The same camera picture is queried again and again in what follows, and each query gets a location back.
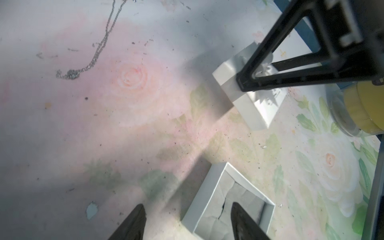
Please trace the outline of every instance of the table surface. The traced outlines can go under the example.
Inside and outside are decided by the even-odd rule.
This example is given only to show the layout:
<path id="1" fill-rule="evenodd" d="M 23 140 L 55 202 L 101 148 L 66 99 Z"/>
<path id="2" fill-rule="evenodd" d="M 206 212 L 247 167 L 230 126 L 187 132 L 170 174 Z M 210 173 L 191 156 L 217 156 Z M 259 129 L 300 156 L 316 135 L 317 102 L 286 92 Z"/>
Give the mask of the table surface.
<path id="1" fill-rule="evenodd" d="M 95 67 L 55 78 L 90 62 L 111 8 L 0 3 L 3 239 L 107 239 L 139 203 L 145 239 L 195 239 L 180 220 L 223 161 L 276 203 L 271 239 L 360 239 L 377 138 L 344 135 L 325 86 L 290 88 L 251 132 L 212 77 L 264 38 L 273 1 L 128 1 Z M 274 60 L 309 52 L 292 31 Z"/>

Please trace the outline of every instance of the white cardboard box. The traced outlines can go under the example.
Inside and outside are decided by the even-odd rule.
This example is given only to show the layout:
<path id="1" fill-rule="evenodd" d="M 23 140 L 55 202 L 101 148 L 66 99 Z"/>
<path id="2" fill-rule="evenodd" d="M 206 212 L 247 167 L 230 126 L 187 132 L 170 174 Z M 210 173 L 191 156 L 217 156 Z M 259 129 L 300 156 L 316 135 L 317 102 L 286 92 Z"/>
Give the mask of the white cardboard box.
<path id="1" fill-rule="evenodd" d="M 285 88 L 246 93 L 240 90 L 236 82 L 236 74 L 245 66 L 257 47 L 258 44 L 253 42 L 222 63 L 212 73 L 252 131 L 269 128 L 287 94 Z M 270 54 L 262 65 L 270 64 L 272 59 L 272 54 Z"/>
<path id="2" fill-rule="evenodd" d="M 236 170 L 229 162 L 221 162 L 212 164 L 207 176 L 205 177 L 200 189 L 198 190 L 191 206 L 185 214 L 182 223 L 183 225 L 197 238 L 201 239 L 195 233 L 196 227 L 205 212 L 212 195 L 217 188 L 222 174 L 226 171 L 238 184 L 246 190 L 261 198 L 264 202 L 264 209 L 260 219 L 259 227 L 265 232 L 268 232 L 269 226 L 272 221 L 275 204 L 260 190 L 253 186 L 238 170 Z"/>

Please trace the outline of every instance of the yellow cup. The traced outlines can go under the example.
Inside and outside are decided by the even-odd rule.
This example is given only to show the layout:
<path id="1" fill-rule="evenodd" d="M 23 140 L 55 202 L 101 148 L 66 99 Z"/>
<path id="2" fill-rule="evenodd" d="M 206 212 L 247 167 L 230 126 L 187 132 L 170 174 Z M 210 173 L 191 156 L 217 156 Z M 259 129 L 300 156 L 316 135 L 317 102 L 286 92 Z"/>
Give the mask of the yellow cup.
<path id="1" fill-rule="evenodd" d="M 371 135 L 384 133 L 384 85 L 358 82 L 344 91 L 344 103 L 361 130 Z"/>

